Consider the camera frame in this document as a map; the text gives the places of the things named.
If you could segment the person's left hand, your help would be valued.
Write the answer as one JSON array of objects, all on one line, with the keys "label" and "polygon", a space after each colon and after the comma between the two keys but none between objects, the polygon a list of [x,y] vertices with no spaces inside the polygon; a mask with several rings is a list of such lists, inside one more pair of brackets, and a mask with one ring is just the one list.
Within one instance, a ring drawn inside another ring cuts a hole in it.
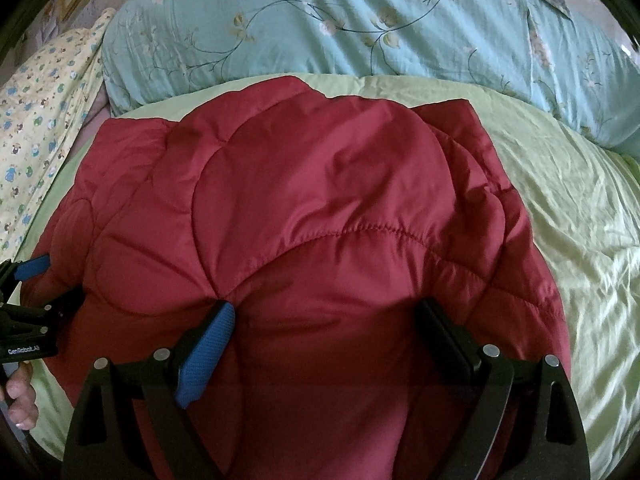
[{"label": "person's left hand", "polygon": [[34,429],[39,417],[32,386],[33,371],[31,362],[21,362],[1,386],[1,400],[9,405],[9,420],[24,431]]}]

